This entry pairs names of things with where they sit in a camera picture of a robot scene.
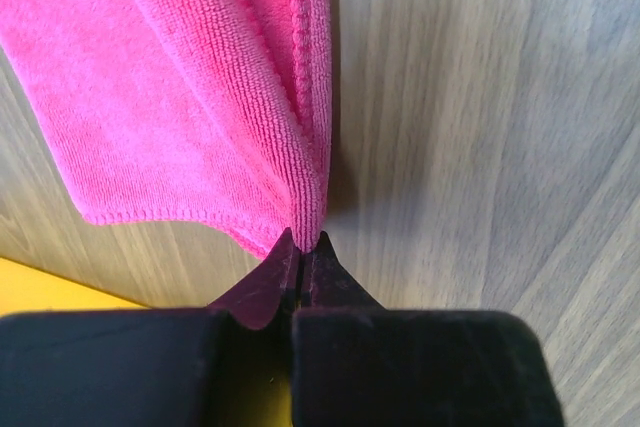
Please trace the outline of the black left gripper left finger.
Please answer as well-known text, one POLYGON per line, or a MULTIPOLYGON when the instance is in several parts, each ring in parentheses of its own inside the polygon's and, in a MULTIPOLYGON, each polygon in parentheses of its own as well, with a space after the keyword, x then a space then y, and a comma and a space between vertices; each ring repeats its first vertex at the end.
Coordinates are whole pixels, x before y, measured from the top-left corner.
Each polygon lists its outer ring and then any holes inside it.
POLYGON ((41 311, 1 319, 5 426, 288 426, 300 252, 267 257, 199 308, 41 311))

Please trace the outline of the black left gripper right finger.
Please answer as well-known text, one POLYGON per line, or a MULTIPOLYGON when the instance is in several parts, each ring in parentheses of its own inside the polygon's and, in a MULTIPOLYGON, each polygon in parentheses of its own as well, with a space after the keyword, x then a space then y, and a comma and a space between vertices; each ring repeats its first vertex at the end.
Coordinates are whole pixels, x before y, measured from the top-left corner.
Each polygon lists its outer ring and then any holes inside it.
POLYGON ((559 426, 541 343, 489 310, 390 310, 327 235, 302 258, 292 317, 297 426, 559 426))

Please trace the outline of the yellow plastic tray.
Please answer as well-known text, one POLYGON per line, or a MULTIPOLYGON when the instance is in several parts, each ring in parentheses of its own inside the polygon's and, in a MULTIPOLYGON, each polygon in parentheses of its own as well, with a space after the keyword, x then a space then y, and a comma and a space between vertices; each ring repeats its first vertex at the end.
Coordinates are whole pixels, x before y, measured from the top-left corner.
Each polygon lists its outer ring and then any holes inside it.
POLYGON ((41 311, 144 309, 143 305, 5 258, 1 315, 41 311))

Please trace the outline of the pink towel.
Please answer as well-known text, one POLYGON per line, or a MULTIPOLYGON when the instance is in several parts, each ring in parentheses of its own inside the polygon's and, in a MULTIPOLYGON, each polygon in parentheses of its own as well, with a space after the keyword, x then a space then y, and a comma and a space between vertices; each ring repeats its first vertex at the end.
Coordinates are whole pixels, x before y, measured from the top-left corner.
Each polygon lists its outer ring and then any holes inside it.
POLYGON ((331 147, 330 0, 1 0, 1 44, 96 225, 189 221, 312 250, 331 147))

